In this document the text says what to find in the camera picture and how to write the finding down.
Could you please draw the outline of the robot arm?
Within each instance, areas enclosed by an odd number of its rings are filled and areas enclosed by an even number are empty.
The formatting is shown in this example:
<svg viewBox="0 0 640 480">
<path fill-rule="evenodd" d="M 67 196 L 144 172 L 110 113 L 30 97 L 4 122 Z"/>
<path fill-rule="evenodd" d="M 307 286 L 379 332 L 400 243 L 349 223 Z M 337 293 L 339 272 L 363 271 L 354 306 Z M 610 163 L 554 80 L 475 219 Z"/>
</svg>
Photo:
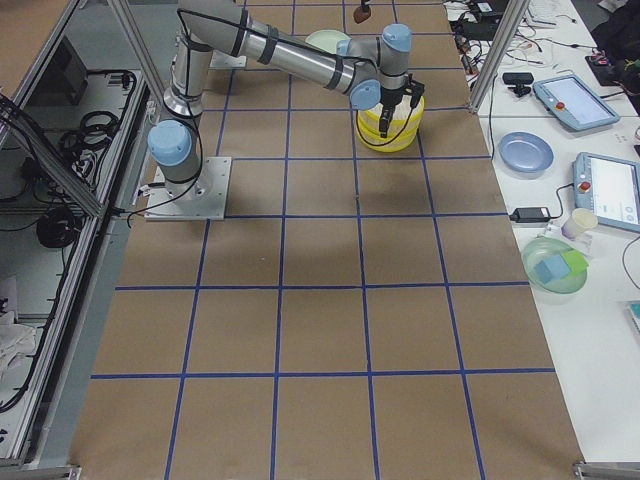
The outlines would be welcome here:
<svg viewBox="0 0 640 480">
<path fill-rule="evenodd" d="M 164 112 L 147 136 L 158 191 L 144 212 L 154 220 L 221 220 L 231 160 L 203 152 L 199 123 L 214 61 L 261 65 L 347 97 L 361 141 L 374 150 L 411 143 L 424 108 L 423 83 L 409 71 L 413 35 L 393 23 L 364 39 L 342 35 L 320 47 L 253 18 L 234 1 L 181 1 L 181 31 L 162 94 Z"/>
</svg>

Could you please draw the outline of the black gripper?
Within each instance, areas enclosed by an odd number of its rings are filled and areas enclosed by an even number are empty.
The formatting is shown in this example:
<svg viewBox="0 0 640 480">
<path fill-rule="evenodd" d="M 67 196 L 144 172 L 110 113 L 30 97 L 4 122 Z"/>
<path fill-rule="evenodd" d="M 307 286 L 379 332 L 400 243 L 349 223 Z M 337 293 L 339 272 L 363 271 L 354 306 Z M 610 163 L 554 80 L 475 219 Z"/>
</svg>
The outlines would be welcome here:
<svg viewBox="0 0 640 480">
<path fill-rule="evenodd" d="M 362 0 L 361 7 L 364 9 L 370 8 L 370 0 Z M 403 77 L 397 77 L 399 86 L 397 88 L 381 87 L 381 105 L 382 112 L 380 114 L 378 130 L 381 138 L 388 137 L 388 131 L 390 123 L 393 119 L 393 113 L 397 105 L 399 105 L 405 96 L 410 97 L 410 108 L 415 109 L 420 99 L 425 92 L 425 85 L 413 79 L 411 73 L 404 75 Z"/>
</svg>

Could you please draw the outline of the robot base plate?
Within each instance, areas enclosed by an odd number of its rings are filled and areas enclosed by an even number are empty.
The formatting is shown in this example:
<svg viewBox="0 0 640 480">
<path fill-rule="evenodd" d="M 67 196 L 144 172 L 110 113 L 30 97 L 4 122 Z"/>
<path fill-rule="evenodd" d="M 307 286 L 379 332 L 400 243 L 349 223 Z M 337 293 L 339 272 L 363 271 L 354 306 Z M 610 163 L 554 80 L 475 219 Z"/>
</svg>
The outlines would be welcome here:
<svg viewBox="0 0 640 480">
<path fill-rule="evenodd" d="M 219 50 L 214 50 L 209 68 L 212 70 L 238 70 L 245 69 L 246 65 L 246 56 L 234 57 Z"/>
<path fill-rule="evenodd" d="M 149 209 L 143 212 L 145 218 L 150 221 L 223 220 L 231 168 L 231 157 L 206 157 L 200 176 L 192 186 L 192 182 L 181 185 L 166 182 L 157 166 L 154 181 L 163 186 L 150 191 Z"/>
</svg>

